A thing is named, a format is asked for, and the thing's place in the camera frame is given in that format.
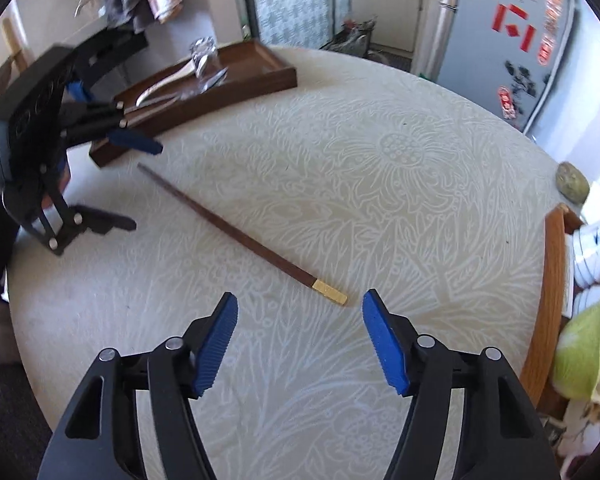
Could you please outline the white kitchen cabinet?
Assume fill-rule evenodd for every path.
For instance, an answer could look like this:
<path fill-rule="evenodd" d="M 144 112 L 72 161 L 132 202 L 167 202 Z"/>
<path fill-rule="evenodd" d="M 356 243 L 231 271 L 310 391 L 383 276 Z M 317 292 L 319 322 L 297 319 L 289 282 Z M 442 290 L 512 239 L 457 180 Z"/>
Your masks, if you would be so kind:
<path fill-rule="evenodd" d="M 351 0 L 352 21 L 374 21 L 372 44 L 414 55 L 434 0 Z"/>

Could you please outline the white ceramic spoon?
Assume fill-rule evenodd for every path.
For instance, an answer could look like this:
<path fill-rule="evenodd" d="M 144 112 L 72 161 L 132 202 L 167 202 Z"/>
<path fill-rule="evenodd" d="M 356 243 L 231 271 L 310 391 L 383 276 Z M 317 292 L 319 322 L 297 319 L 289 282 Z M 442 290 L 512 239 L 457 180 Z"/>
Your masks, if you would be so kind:
<path fill-rule="evenodd" d="M 143 102 L 145 102 L 152 94 L 154 94 L 161 88 L 167 86 L 168 84 L 172 84 L 172 82 L 179 81 L 181 79 L 185 79 L 189 76 L 192 76 L 194 73 L 195 63 L 193 60 L 189 60 L 175 73 L 162 78 L 161 80 L 155 82 L 150 87 L 145 89 L 136 99 L 135 105 L 140 106 L 140 104 L 143 104 Z"/>

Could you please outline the clear drinking glass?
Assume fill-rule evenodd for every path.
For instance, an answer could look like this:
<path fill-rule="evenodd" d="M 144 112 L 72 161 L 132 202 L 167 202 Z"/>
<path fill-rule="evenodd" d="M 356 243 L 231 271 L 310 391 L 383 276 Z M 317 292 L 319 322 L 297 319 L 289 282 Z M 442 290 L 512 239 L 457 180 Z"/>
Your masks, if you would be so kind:
<path fill-rule="evenodd" d="M 198 79 L 212 76 L 222 68 L 218 47 L 211 36 L 195 40 L 189 46 L 189 54 Z"/>

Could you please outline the green colander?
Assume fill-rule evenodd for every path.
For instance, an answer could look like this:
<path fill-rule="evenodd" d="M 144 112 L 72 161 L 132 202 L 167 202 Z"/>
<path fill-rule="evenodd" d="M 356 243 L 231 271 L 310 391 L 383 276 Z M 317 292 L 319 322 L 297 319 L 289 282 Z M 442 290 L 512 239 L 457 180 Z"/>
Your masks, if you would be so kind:
<path fill-rule="evenodd" d="M 566 399 L 600 404 L 600 299 L 560 333 L 550 382 Z"/>

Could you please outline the dark wooden tray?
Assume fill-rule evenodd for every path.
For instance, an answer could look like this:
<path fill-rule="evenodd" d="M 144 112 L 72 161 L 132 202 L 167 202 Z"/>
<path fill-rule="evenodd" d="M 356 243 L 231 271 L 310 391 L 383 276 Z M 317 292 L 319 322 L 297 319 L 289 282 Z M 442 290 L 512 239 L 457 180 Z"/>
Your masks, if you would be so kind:
<path fill-rule="evenodd" d="M 125 105 L 129 134 L 94 141 L 91 159 L 105 167 L 129 150 L 158 152 L 157 136 L 190 120 L 259 96 L 298 86 L 297 70 L 257 40 L 219 48 L 218 57 L 197 76 L 178 62 L 133 84 L 116 99 Z"/>

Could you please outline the brown chopstick gold tip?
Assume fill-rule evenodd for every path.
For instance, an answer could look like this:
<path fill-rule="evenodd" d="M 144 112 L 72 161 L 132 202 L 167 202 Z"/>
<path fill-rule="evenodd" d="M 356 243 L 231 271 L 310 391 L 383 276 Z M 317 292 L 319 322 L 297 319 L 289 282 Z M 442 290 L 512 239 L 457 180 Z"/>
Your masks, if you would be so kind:
<path fill-rule="evenodd" d="M 196 200 L 193 200 L 191 197 L 182 192 L 171 182 L 161 177 L 160 174 L 157 174 L 145 164 L 140 162 L 137 165 L 137 168 L 144 176 L 148 177 L 151 182 L 154 182 L 163 191 L 166 191 L 181 204 L 195 211 L 199 217 L 209 222 L 212 226 L 223 232 L 232 240 L 238 244 L 241 244 L 250 250 L 250 252 L 253 252 L 260 258 L 267 261 L 269 264 L 272 264 L 272 266 L 275 266 L 280 272 L 285 273 L 296 282 L 314 290 L 314 292 L 317 292 L 334 304 L 338 304 L 340 307 L 344 307 L 347 304 L 348 296 L 344 292 L 340 292 L 340 290 L 336 289 L 335 287 L 332 287 L 319 278 L 316 278 L 308 271 L 301 269 L 300 266 L 296 266 L 294 263 L 280 256 L 279 254 L 276 254 L 276 252 L 273 252 L 272 249 L 267 248 L 254 238 L 242 232 L 240 229 L 237 229 L 236 226 L 232 226 L 218 214 L 215 214 L 213 211 L 196 202 Z"/>

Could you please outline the white blue bowls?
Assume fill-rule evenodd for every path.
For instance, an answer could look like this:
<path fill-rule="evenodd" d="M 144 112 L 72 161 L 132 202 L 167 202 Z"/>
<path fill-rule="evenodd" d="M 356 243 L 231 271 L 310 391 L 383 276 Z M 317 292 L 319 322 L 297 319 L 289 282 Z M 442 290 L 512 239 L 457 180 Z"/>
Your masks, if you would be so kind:
<path fill-rule="evenodd" d="M 586 289 L 600 284 L 600 222 L 581 226 L 572 236 L 574 279 Z"/>

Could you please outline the light wooden tray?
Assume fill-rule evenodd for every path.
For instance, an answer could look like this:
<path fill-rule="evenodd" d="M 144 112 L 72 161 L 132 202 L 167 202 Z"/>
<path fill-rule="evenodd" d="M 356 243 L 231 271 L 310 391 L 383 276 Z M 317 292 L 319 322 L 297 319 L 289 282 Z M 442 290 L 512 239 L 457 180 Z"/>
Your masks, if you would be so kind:
<path fill-rule="evenodd" d="M 544 263 L 540 302 L 524 366 L 521 385 L 533 405 L 545 415 L 563 418 L 568 400 L 550 384 L 558 337 L 566 325 L 562 315 L 564 293 L 573 291 L 566 278 L 568 256 L 566 236 L 583 226 L 582 220 L 566 204 L 555 206 L 544 219 Z"/>

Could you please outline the silver refrigerator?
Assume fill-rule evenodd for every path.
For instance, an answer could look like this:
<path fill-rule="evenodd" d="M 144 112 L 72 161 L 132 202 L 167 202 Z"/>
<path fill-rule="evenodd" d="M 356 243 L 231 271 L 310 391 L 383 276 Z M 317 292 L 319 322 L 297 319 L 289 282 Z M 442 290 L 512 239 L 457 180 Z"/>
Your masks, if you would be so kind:
<path fill-rule="evenodd" d="M 541 111 L 568 42 L 573 0 L 440 0 L 424 75 L 522 133 Z"/>

